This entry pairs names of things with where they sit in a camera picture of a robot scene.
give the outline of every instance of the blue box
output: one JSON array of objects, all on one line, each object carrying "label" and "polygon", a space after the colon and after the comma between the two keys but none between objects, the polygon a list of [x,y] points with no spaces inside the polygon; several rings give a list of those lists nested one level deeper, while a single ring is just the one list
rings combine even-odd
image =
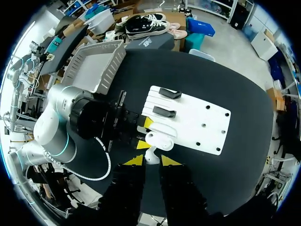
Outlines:
[{"label": "blue box", "polygon": [[189,19],[188,20],[189,31],[192,33],[200,33],[204,35],[208,35],[213,37],[215,34],[215,30],[211,26],[211,24],[207,24],[202,21]]}]

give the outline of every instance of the cardboard box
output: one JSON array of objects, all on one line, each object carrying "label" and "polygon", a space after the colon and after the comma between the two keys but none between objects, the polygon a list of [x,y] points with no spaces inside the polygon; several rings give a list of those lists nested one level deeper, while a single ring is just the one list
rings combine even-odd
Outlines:
[{"label": "cardboard box", "polygon": [[269,30],[265,29],[264,34],[273,42],[275,43],[275,38],[273,36],[273,34],[271,32],[269,32]]},{"label": "cardboard box", "polygon": [[274,111],[285,111],[285,101],[280,90],[270,88],[267,90],[267,94],[273,102]]},{"label": "cardboard box", "polygon": [[134,10],[133,9],[130,9],[128,11],[125,11],[125,12],[122,12],[122,13],[118,13],[118,14],[115,14],[113,17],[114,17],[114,20],[117,21],[117,22],[121,22],[121,19],[124,17],[124,16],[131,16],[132,14],[134,14]]},{"label": "cardboard box", "polygon": [[180,51],[181,40],[174,40],[174,48],[171,51]]},{"label": "cardboard box", "polygon": [[116,9],[122,9],[122,8],[129,7],[131,5],[134,5],[134,7],[132,8],[132,10],[134,11],[134,13],[138,13],[138,6],[141,4],[141,2],[142,2],[142,0],[125,1],[123,3],[117,4],[116,6],[114,6],[114,8],[116,8]]},{"label": "cardboard box", "polygon": [[[148,13],[138,13],[138,14],[133,14],[132,16],[135,15],[148,15],[151,13],[156,13],[156,12],[148,12]],[[186,30],[186,16],[184,13],[173,13],[173,12],[160,12],[163,13],[166,16],[166,20],[170,23],[179,23],[181,27],[179,30],[185,31]],[[185,44],[185,39],[180,40],[180,51],[184,50],[184,44]]]},{"label": "cardboard box", "polygon": [[63,34],[65,37],[67,37],[70,34],[72,34],[76,29],[82,26],[84,26],[84,21],[82,21],[81,19],[76,19],[63,31]]}]

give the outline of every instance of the black sneaker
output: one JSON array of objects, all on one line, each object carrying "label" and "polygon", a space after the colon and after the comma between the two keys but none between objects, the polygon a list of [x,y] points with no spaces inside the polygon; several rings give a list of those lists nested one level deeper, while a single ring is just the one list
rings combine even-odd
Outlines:
[{"label": "black sneaker", "polygon": [[163,13],[152,13],[145,16],[141,16],[141,18],[148,18],[149,20],[166,20],[166,16]]},{"label": "black sneaker", "polygon": [[185,8],[179,8],[179,13],[185,13]]},{"label": "black sneaker", "polygon": [[187,9],[185,10],[185,16],[186,16],[186,17],[192,17],[191,9],[187,8]]},{"label": "black sneaker", "polygon": [[131,40],[140,39],[146,36],[160,35],[168,31],[170,23],[164,20],[137,19],[126,24],[128,38]]},{"label": "black sneaker", "polygon": [[162,13],[152,13],[152,14],[148,14],[145,16],[141,16],[141,15],[135,15],[133,17],[131,17],[128,20],[125,20],[123,22],[120,23],[116,23],[115,24],[115,32],[126,32],[125,30],[125,26],[126,24],[131,23],[132,21],[136,20],[136,19],[142,19],[142,20],[166,20],[166,16]]}]

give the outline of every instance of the sneaker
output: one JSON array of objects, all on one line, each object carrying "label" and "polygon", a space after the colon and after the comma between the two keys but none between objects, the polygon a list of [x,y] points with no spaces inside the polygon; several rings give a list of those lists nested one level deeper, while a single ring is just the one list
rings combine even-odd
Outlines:
[{"label": "sneaker", "polygon": [[183,39],[187,36],[186,31],[180,31],[180,30],[176,30],[176,29],[169,29],[168,33],[173,35],[174,40]]},{"label": "sneaker", "polygon": [[186,16],[186,17],[192,17],[191,9],[187,8],[187,9],[185,10],[185,16]]},{"label": "sneaker", "polygon": [[179,13],[185,13],[185,8],[179,8]]},{"label": "sneaker", "polygon": [[141,18],[148,18],[149,20],[166,20],[166,16],[163,13],[152,13],[145,16],[141,16]]},{"label": "sneaker", "polygon": [[116,23],[114,31],[116,33],[121,33],[121,32],[125,33],[126,32],[126,30],[125,30],[126,24],[131,23],[131,22],[133,22],[136,19],[142,19],[142,20],[166,20],[166,16],[164,14],[162,14],[162,13],[153,13],[153,14],[148,14],[148,15],[145,15],[145,16],[135,15],[135,16],[131,17],[128,20],[125,20],[125,21],[120,22],[120,23]]},{"label": "sneaker", "polygon": [[170,23],[170,29],[178,30],[181,27],[179,23]]},{"label": "sneaker", "polygon": [[125,32],[126,32],[126,24],[127,24],[127,23],[131,23],[131,22],[134,21],[135,19],[139,19],[139,18],[140,18],[139,15],[135,15],[135,16],[129,18],[128,20],[125,20],[125,21],[120,22],[120,23],[116,23],[116,24],[115,24],[115,29],[114,29],[114,31],[115,31],[116,33],[122,33],[122,32],[125,33]]},{"label": "sneaker", "polygon": [[164,34],[170,28],[170,23],[164,20],[139,20],[126,25],[126,32],[131,40],[140,39],[146,36]]}]

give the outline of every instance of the white cabinet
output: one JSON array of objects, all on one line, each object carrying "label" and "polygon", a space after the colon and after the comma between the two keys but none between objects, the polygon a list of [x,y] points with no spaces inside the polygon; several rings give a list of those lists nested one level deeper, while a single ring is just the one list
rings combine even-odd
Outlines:
[{"label": "white cabinet", "polygon": [[265,29],[268,29],[274,34],[279,28],[273,18],[259,5],[256,6],[254,14],[248,24],[252,24],[252,28],[255,32],[264,32]]},{"label": "white cabinet", "polygon": [[256,32],[262,31],[262,29],[264,28],[264,24],[254,16],[251,18],[249,24],[252,25],[252,28]]},{"label": "white cabinet", "polygon": [[272,17],[270,17],[270,18],[267,20],[267,22],[265,23],[265,26],[266,26],[273,34],[274,34],[274,33],[278,30],[278,28],[279,28],[278,24],[273,20]]},{"label": "white cabinet", "polygon": [[269,18],[269,14],[259,5],[257,5],[254,16],[265,24]]},{"label": "white cabinet", "polygon": [[274,43],[263,32],[258,32],[251,42],[251,45],[255,49],[259,58],[265,61],[269,60],[278,52]]}]

